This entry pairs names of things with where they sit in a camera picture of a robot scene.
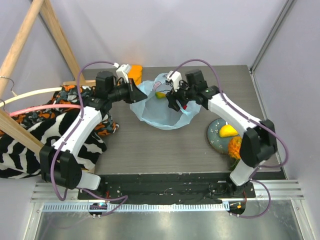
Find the light blue plastic bag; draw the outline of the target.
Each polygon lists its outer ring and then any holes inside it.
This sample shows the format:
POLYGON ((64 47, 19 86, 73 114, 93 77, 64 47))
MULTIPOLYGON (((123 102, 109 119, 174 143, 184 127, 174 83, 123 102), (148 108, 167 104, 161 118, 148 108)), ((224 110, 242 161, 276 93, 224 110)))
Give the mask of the light blue plastic bag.
POLYGON ((187 104, 186 110, 183 107, 175 111, 168 107, 167 98, 157 99, 155 92, 167 93, 171 86, 166 84, 166 73, 159 74, 154 80, 145 80, 138 85, 138 88, 147 95, 147 99, 132 103, 130 110, 136 117, 148 125, 160 130, 175 130, 188 125, 200 112, 201 106, 195 101, 187 104))

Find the fake pineapple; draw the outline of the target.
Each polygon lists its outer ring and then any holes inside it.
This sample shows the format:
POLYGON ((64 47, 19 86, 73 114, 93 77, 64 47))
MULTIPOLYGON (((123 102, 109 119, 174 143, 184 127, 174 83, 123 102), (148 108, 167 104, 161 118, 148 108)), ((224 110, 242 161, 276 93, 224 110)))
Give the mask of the fake pineapple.
POLYGON ((233 171, 241 160, 240 148, 242 138, 240 136, 233 137, 228 143, 228 155, 232 159, 230 170, 233 171))

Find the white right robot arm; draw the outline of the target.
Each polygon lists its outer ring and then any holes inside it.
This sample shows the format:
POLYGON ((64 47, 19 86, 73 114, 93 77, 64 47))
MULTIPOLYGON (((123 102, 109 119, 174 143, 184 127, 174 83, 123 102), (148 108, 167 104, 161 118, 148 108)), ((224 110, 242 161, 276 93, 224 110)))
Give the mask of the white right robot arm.
POLYGON ((259 165, 278 150, 275 126, 270 120, 260 120, 235 105, 217 86, 208 86, 201 70, 186 73, 170 71, 165 80, 172 89, 166 94, 169 108, 179 111, 194 101, 228 122, 242 138, 240 160, 228 177, 226 193, 233 198, 244 191, 244 186, 259 165))

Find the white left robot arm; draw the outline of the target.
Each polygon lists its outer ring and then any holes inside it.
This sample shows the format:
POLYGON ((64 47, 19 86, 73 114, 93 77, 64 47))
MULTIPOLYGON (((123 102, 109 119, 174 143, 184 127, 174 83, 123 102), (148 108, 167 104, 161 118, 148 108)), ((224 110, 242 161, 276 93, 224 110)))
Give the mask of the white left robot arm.
POLYGON ((77 156, 113 103, 125 101, 133 104, 145 99, 147 95, 124 71, 118 70, 115 74, 110 71, 99 72, 95 78, 94 96, 84 101, 84 108, 53 146, 44 146, 40 150, 41 178, 70 190, 87 189, 93 198, 102 199, 107 188, 101 184, 101 177, 83 170, 77 162, 77 156))

